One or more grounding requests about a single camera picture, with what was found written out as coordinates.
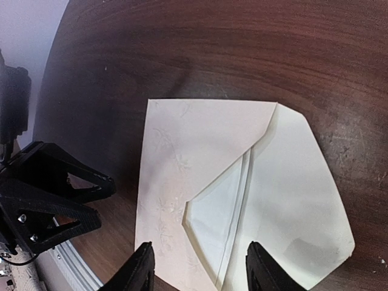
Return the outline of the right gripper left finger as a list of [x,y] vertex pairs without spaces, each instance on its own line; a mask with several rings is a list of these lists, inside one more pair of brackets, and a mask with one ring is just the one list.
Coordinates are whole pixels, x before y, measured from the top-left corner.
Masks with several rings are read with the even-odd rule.
[[151,242],[142,243],[102,291],[151,291],[155,280],[155,254]]

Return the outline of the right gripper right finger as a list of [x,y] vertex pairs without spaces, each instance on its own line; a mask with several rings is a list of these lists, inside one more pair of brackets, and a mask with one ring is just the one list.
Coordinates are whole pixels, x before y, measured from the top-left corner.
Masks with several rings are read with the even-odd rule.
[[258,242],[248,246],[246,272],[249,291],[306,291]]

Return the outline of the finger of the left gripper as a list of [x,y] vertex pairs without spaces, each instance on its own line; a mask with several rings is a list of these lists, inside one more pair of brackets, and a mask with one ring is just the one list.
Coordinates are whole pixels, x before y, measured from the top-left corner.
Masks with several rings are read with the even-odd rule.
[[101,227],[96,210],[8,179],[1,183],[1,249],[42,253]]
[[5,177],[80,204],[116,193],[111,177],[81,163],[52,142],[30,143],[5,165]]

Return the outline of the cream envelope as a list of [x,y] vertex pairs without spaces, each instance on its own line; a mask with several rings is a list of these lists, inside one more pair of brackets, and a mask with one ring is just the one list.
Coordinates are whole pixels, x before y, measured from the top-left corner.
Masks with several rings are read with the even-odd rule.
[[355,240],[307,119],[276,102],[148,101],[135,244],[178,290],[247,290],[260,243],[309,290],[352,256]]

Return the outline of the white letter paper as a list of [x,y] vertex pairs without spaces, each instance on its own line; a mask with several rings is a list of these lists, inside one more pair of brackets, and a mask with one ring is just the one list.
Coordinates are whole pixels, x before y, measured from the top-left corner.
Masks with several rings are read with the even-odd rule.
[[227,273],[250,168],[243,154],[193,199],[182,225],[212,284],[221,290]]

